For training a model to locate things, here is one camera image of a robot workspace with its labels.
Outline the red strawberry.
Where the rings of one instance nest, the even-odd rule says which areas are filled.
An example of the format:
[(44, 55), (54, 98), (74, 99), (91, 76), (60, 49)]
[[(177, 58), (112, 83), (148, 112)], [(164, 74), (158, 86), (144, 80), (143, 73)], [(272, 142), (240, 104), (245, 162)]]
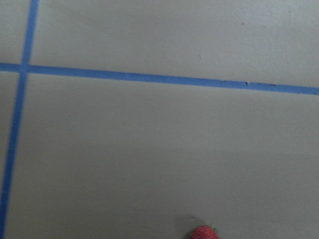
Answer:
[(203, 225), (196, 227), (191, 233), (190, 239), (219, 239), (217, 232), (210, 226)]

